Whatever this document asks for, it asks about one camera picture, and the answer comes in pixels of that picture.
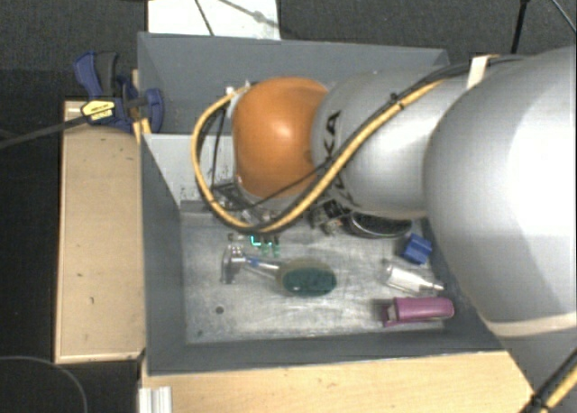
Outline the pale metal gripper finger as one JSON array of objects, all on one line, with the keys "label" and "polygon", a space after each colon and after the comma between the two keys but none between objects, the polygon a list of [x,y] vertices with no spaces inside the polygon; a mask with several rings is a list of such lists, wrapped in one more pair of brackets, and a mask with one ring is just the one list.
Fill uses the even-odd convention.
[{"label": "pale metal gripper finger", "polygon": [[221,270],[220,282],[223,284],[234,284],[236,277],[241,271],[249,271],[260,277],[274,280],[277,275],[277,265],[270,263],[244,263],[241,265],[227,265]]},{"label": "pale metal gripper finger", "polygon": [[250,256],[247,255],[241,247],[232,246],[226,257],[226,268],[229,270],[240,270],[242,267],[259,270],[278,270],[280,262]]}]

